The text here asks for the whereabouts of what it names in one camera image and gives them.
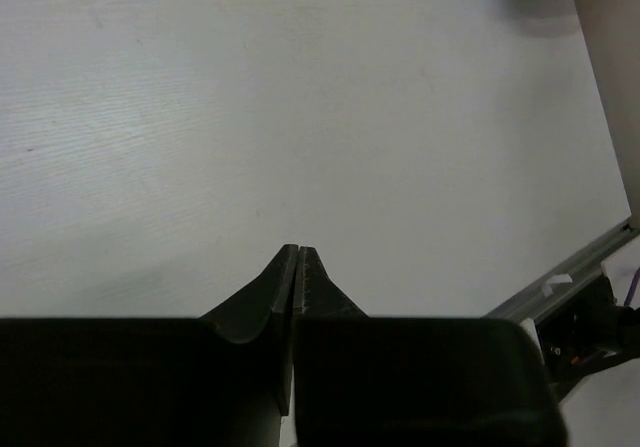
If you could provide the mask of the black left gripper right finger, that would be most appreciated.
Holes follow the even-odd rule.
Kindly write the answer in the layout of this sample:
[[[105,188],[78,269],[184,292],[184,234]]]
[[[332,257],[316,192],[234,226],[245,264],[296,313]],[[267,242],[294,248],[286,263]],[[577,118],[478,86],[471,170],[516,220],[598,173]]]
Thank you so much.
[[[318,251],[301,247],[293,286],[295,318],[366,318],[329,277]]]

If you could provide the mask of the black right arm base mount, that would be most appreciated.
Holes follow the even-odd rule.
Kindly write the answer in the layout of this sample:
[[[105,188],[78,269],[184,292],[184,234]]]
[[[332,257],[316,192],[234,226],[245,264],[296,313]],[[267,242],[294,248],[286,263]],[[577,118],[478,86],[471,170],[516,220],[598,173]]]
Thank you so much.
[[[603,275],[543,319],[537,332],[560,401],[587,377],[639,358],[639,310],[618,304]]]

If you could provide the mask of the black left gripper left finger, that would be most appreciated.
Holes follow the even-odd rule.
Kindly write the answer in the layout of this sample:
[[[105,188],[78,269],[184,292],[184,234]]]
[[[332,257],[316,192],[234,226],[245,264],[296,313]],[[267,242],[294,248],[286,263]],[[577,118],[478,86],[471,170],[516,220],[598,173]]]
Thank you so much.
[[[220,342],[225,372],[240,387],[253,384],[290,410],[291,331],[298,247],[282,246],[257,277],[199,318]]]

